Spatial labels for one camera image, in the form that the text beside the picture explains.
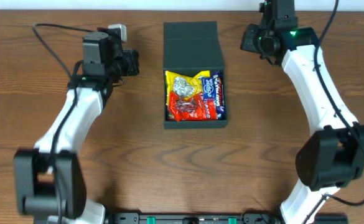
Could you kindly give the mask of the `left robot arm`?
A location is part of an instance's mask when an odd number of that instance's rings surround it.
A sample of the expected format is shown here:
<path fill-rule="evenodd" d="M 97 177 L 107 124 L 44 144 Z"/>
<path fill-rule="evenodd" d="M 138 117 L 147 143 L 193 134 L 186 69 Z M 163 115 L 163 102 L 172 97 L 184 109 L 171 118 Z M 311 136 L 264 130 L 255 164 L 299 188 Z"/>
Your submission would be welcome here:
<path fill-rule="evenodd" d="M 109 223 L 106 207 L 87 198 L 78 155 L 114 87 L 139 74 L 139 54 L 124 49 L 124 24 L 86 29 L 83 59 L 68 71 L 65 103 L 32 149 L 13 158 L 18 212 L 34 223 Z"/>

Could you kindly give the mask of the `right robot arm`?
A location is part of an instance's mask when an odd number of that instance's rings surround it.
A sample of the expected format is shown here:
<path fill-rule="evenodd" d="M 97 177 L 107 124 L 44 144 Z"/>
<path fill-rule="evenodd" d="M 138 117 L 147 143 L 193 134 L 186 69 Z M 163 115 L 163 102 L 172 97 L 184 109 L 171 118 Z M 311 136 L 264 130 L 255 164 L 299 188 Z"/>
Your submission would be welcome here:
<path fill-rule="evenodd" d="M 364 124 L 343 102 L 324 61 L 323 35 L 301 27 L 293 0 L 265 0 L 259 24 L 249 24 L 241 49 L 279 65 L 302 103 L 310 138 L 296 154 L 298 180 L 275 215 L 263 223 L 346 223 L 345 215 L 322 215 L 326 201 L 364 171 Z M 364 200 L 357 206 L 364 205 Z"/>

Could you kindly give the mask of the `purple Dairy Milk bar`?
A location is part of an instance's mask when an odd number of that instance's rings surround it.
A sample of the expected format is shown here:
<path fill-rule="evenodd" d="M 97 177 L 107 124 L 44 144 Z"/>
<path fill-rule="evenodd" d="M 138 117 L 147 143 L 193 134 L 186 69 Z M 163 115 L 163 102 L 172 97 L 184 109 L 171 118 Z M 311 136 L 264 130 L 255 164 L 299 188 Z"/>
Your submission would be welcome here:
<path fill-rule="evenodd" d="M 222 83 L 222 72 L 216 71 L 212 73 L 212 78 L 215 87 L 214 104 L 217 113 L 217 119 L 223 119 L 226 109 L 223 100 L 223 83 Z"/>

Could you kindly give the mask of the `dark green box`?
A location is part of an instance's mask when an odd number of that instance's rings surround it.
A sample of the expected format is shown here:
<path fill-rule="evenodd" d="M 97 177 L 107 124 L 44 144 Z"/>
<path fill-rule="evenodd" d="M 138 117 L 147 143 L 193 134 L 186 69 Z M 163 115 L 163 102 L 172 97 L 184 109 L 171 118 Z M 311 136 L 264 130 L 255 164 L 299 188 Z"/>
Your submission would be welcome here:
<path fill-rule="evenodd" d="M 225 63 L 217 23 L 165 22 L 162 72 L 193 77 L 204 70 L 218 72 L 222 81 L 222 100 L 227 106 Z"/>

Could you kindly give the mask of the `red Haribo candy bag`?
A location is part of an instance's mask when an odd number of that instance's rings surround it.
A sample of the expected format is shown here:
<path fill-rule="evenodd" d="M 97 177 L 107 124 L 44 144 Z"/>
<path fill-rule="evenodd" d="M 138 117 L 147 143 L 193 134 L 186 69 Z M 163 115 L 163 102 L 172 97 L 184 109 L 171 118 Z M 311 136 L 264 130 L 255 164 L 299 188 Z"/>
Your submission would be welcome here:
<path fill-rule="evenodd" d="M 206 121 L 217 120 L 218 115 L 213 101 L 205 101 L 201 93 L 188 100 L 175 94 L 169 94 L 168 110 L 176 121 Z"/>

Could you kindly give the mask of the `blue Eclipse mint box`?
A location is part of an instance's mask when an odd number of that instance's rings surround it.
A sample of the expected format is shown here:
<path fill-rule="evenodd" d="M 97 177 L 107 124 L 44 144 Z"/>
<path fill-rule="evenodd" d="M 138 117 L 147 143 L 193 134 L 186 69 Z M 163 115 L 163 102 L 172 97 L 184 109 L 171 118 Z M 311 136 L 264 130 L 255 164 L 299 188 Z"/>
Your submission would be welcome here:
<path fill-rule="evenodd" d="M 215 98 L 215 84 L 212 77 L 202 78 L 202 95 L 204 100 Z"/>

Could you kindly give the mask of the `yellow snack bag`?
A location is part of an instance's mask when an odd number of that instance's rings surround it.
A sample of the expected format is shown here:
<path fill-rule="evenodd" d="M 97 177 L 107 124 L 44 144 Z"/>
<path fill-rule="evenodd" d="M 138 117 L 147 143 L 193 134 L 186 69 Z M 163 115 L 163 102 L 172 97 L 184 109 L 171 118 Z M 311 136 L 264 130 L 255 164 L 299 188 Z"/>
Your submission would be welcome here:
<path fill-rule="evenodd" d="M 170 101 L 170 93 L 172 91 L 185 100 L 188 100 L 197 93 L 202 92 L 202 79 L 210 78 L 211 74 L 209 70 L 204 70 L 193 77 L 188 77 L 175 72 L 165 71 L 165 76 L 167 88 L 166 105 L 168 105 Z"/>

